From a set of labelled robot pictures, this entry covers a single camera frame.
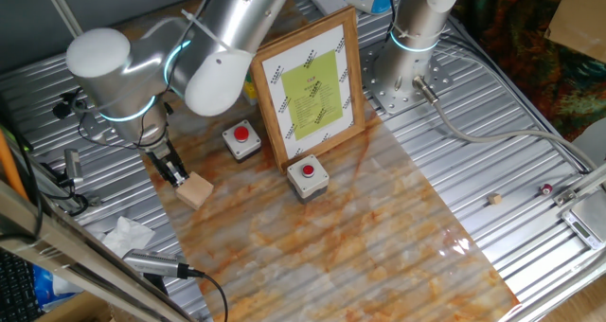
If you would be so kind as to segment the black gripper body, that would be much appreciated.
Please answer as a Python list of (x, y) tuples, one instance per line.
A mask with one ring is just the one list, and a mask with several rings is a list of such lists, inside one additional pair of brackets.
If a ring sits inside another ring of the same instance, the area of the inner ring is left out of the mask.
[(182, 176), (182, 161), (170, 141), (161, 141), (144, 148), (145, 154), (161, 176)]

